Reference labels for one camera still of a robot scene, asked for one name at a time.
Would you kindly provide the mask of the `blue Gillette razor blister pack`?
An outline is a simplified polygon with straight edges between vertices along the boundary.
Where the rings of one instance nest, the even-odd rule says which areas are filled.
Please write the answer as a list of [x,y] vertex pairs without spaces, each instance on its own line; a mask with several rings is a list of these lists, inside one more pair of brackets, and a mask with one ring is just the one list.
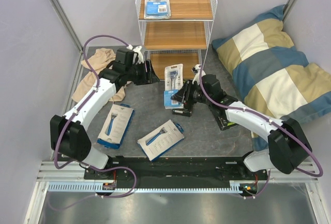
[[145,0],[144,19],[163,20],[171,17],[170,0]]

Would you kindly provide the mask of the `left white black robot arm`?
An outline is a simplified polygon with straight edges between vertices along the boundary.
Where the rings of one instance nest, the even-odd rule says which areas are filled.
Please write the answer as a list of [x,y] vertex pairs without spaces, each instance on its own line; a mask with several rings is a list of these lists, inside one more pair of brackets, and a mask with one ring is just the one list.
[[147,85],[160,81],[151,61],[144,58],[144,52],[142,46],[118,49],[115,60],[100,73],[91,70],[96,82],[88,93],[63,116],[51,118],[51,148],[57,169],[62,168],[57,163],[57,154],[62,154],[92,168],[102,179],[113,175],[111,158],[92,146],[86,131],[95,115],[127,82]]

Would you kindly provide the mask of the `Gillette razor white card pack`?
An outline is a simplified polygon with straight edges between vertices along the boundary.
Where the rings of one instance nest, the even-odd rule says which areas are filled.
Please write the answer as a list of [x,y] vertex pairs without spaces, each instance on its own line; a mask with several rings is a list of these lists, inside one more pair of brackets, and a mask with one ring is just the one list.
[[171,97],[183,87],[183,64],[171,65],[164,69],[163,103],[165,109],[181,109],[183,104]]

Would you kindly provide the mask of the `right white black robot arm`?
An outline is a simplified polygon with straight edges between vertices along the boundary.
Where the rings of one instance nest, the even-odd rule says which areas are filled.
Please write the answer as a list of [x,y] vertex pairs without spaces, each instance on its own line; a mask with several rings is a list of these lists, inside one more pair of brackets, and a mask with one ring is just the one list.
[[220,129],[241,125],[267,142],[267,149],[246,154],[244,162],[237,166],[238,176],[242,179],[273,168],[291,174],[312,151],[296,120],[283,121],[261,113],[253,114],[251,108],[228,95],[213,74],[204,75],[201,84],[188,80],[171,99],[183,103],[188,110],[195,103],[206,104]]

